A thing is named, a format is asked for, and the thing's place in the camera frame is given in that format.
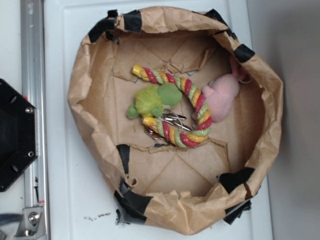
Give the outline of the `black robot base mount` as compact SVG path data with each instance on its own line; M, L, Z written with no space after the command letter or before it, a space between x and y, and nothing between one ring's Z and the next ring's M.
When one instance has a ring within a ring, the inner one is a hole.
M37 158L36 108L0 80L0 191L7 191Z

